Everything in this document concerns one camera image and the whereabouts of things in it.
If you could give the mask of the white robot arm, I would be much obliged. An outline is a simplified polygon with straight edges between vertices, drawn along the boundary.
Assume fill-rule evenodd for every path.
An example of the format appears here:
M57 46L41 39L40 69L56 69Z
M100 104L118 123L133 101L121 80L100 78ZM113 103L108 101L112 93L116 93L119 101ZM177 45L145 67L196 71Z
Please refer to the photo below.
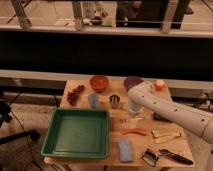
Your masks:
M146 107L213 144L213 114L156 96L155 87L149 81L125 83L124 86L128 94L126 109L129 113L137 114Z

